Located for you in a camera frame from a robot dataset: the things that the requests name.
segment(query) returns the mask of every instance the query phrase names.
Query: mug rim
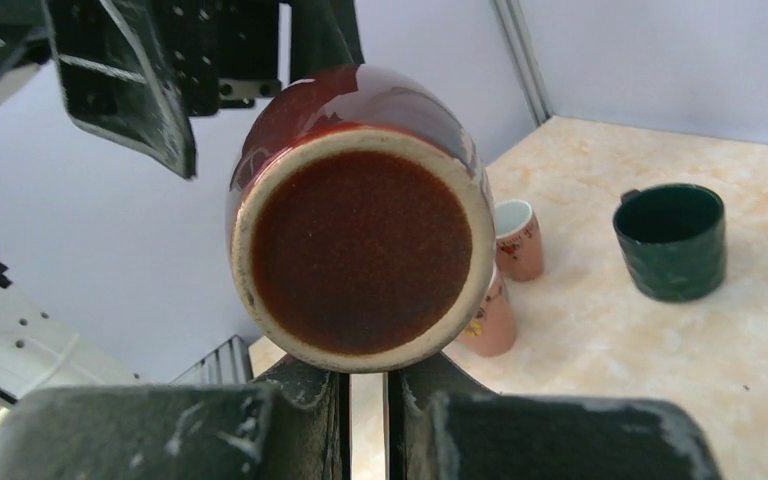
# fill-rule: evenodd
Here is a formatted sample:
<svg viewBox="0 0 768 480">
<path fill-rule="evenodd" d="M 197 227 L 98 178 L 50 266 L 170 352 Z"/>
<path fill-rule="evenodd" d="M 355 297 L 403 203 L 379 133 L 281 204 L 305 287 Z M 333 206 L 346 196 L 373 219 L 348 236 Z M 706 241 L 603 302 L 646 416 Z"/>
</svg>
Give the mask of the mug rim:
<svg viewBox="0 0 768 480">
<path fill-rule="evenodd" d="M 484 295 L 487 295 L 487 292 L 493 288 L 493 284 L 496 283 L 497 275 L 499 275 L 499 267 L 496 265 L 496 262 L 493 262 L 493 275 L 490 276 L 490 283 L 487 284 L 487 288 L 484 289 Z"/>
<path fill-rule="evenodd" d="M 528 225 L 528 222 L 530 222 L 531 219 L 534 218 L 534 207 L 530 203 L 528 203 L 526 200 L 523 200 L 521 198 L 514 198 L 511 200 L 505 200 L 504 202 L 499 202 L 493 207 L 493 216 L 495 217 L 495 220 L 496 220 L 496 226 L 499 225 L 498 211 L 501 207 L 504 207 L 506 205 L 523 205 L 528 209 L 527 210 L 528 214 L 525 215 L 525 220 L 523 220 L 522 222 L 517 222 L 516 227 L 508 229 L 507 231 L 501 232 L 501 233 L 497 231 L 496 240 L 510 237 L 511 235 L 517 233 L 518 231 L 525 228 L 526 225 Z"/>
<path fill-rule="evenodd" d="M 254 226 L 270 198 L 270 192 L 301 168 L 335 153 L 351 150 L 396 154 L 435 174 L 458 198 L 470 226 L 473 245 L 467 278 L 448 311 L 413 339 L 381 352 L 363 355 L 326 351 L 287 331 L 260 299 L 251 274 Z M 472 319 L 474 307 L 478 307 L 487 293 L 495 250 L 493 216 L 488 214 L 487 201 L 480 185 L 464 174 L 460 160 L 411 133 L 367 125 L 326 131 L 293 145 L 279 153 L 274 161 L 268 162 L 252 180 L 245 201 L 237 206 L 230 245 L 231 270 L 237 293 L 264 335 L 304 362 L 343 373 L 377 373 L 401 368 L 439 352 L 454 341 Z"/>
<path fill-rule="evenodd" d="M 657 191 L 661 191 L 661 190 L 672 190 L 672 189 L 697 190 L 697 191 L 701 191 L 702 193 L 705 193 L 709 198 L 713 199 L 714 202 L 717 205 L 717 219 L 716 219 L 716 221 L 714 221 L 711 225 L 706 227 L 701 232 L 698 232 L 698 233 L 696 233 L 696 234 L 694 234 L 694 235 L 692 235 L 690 237 L 683 238 L 681 240 L 674 240 L 674 241 L 671 241 L 671 242 L 644 242 L 642 240 L 638 240 L 636 238 L 633 238 L 633 237 L 627 235 L 622 230 L 620 230 L 619 225 L 617 225 L 617 220 L 618 220 L 618 218 L 620 216 L 620 213 L 622 212 L 623 208 L 627 208 L 628 205 L 631 205 L 632 203 L 634 203 L 636 200 L 639 200 L 644 195 L 647 195 L 647 194 L 650 194 L 650 193 L 653 193 L 653 192 L 657 192 Z M 658 184 L 658 185 L 653 185 L 653 186 L 651 186 L 649 188 L 645 188 L 643 190 L 634 190 L 634 189 L 632 189 L 632 190 L 629 190 L 626 193 L 624 193 L 622 195 L 622 198 L 623 198 L 623 200 L 620 201 L 619 206 L 616 208 L 616 210 L 614 210 L 614 215 L 613 215 L 613 220 L 612 220 L 613 227 L 614 227 L 614 233 L 616 233 L 617 237 L 619 237 L 620 239 L 628 241 L 628 242 L 636 243 L 638 245 L 671 245 L 671 244 L 682 243 L 682 242 L 686 242 L 686 241 L 689 241 L 689 240 L 693 240 L 695 238 L 699 238 L 699 237 L 701 237 L 701 236 L 711 232 L 715 228 L 717 228 L 717 226 L 723 221 L 723 219 L 725 219 L 725 215 L 726 215 L 726 212 L 725 212 L 725 202 L 723 202 L 722 197 L 720 197 L 719 194 L 717 194 L 717 192 L 711 190 L 710 188 L 702 186 L 702 185 L 699 185 L 699 184 L 696 184 L 696 183 L 684 183 L 684 182 L 662 183 L 662 184 Z"/>
</svg>

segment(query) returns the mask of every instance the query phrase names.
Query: small cup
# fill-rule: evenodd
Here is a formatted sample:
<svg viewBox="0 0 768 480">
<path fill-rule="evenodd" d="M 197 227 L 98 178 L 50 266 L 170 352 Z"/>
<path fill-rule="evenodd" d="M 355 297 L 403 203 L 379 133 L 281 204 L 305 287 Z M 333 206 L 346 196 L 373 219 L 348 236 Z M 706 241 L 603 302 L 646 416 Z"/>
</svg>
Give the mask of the small cup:
<svg viewBox="0 0 768 480">
<path fill-rule="evenodd" d="M 692 184 L 658 185 L 622 196 L 614 231 L 634 285 L 664 302 L 696 300 L 726 275 L 723 200 Z"/>
<path fill-rule="evenodd" d="M 494 357 L 510 350 L 515 340 L 516 323 L 505 280 L 499 269 L 494 268 L 481 307 L 458 335 L 457 341 L 482 357 Z"/>
<path fill-rule="evenodd" d="M 508 200 L 496 205 L 496 264 L 513 280 L 543 274 L 543 240 L 531 204 Z"/>
</svg>

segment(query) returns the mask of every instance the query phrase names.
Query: brown mug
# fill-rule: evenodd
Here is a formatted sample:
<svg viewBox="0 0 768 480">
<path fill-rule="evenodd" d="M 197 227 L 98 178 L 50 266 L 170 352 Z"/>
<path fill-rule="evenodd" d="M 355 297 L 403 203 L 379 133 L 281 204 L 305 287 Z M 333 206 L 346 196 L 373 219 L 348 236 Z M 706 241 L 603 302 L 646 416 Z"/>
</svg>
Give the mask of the brown mug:
<svg viewBox="0 0 768 480">
<path fill-rule="evenodd" d="M 475 146 L 422 86 L 369 65 L 299 80 L 255 121 L 228 194 L 231 270 L 276 345 L 340 372 L 454 340 L 493 274 Z"/>
</svg>

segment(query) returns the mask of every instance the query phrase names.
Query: metal bracket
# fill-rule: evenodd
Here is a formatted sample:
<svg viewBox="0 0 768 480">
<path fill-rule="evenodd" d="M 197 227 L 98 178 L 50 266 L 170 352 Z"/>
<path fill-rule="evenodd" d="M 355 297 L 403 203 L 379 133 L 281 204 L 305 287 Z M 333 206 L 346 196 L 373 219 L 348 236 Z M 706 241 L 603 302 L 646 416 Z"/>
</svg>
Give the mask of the metal bracket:
<svg viewBox="0 0 768 480">
<path fill-rule="evenodd" d="M 44 0 L 66 110 L 81 129 L 196 174 L 188 117 L 281 90 L 279 1 Z M 362 63 L 353 0 L 291 3 L 292 79 Z"/>
<path fill-rule="evenodd" d="M 531 46 L 531 36 L 525 24 L 522 7 L 519 0 L 493 0 L 493 8 L 508 44 L 525 101 L 531 109 L 534 124 L 543 125 L 552 117 L 553 111 L 543 77 L 540 75 L 537 57 Z"/>
</svg>

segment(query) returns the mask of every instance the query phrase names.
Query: mug handle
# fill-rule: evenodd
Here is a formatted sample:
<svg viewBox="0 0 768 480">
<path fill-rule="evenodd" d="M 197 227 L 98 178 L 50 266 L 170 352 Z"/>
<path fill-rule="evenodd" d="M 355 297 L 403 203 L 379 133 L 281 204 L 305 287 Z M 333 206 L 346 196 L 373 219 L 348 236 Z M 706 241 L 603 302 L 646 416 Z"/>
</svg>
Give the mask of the mug handle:
<svg viewBox="0 0 768 480">
<path fill-rule="evenodd" d="M 640 195 L 640 190 L 636 188 L 631 189 L 620 196 L 620 203 L 625 203 L 638 195 Z"/>
</svg>

